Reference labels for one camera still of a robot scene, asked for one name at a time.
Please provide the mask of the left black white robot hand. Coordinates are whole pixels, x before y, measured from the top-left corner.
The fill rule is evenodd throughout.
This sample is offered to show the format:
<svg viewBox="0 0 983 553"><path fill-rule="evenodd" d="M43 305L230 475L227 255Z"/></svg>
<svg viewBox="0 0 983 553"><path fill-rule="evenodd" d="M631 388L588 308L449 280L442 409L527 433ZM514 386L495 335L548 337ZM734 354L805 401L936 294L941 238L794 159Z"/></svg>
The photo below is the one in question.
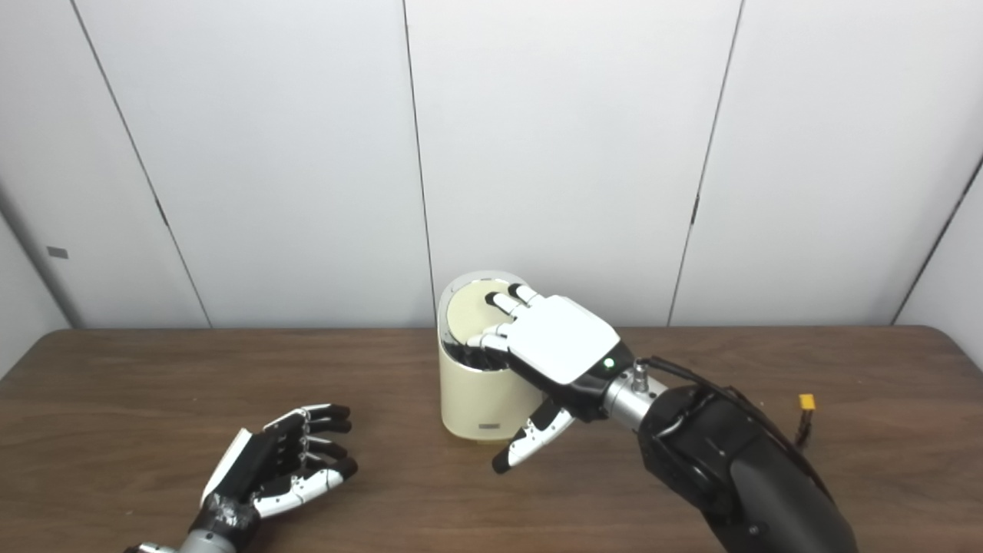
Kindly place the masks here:
<svg viewBox="0 0 983 553"><path fill-rule="evenodd" d="M264 519L283 515L340 487L358 472L347 449L323 437L353 425L347 406L300 406L238 431L204 486L188 544L243 552Z"/></svg>

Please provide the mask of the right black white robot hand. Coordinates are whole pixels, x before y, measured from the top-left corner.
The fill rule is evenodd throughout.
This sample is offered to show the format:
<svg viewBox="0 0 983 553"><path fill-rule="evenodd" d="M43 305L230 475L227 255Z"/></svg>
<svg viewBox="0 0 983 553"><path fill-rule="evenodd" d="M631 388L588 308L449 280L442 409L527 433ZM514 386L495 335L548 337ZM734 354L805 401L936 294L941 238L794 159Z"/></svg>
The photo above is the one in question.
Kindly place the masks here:
<svg viewBox="0 0 983 553"><path fill-rule="evenodd" d="M491 462L504 475L550 444L574 421L610 418L605 393L634 362L612 326L566 296L544 296L525 283L485 303L510 321L469 337L466 346L488 351L544 393L544 402Z"/></svg>

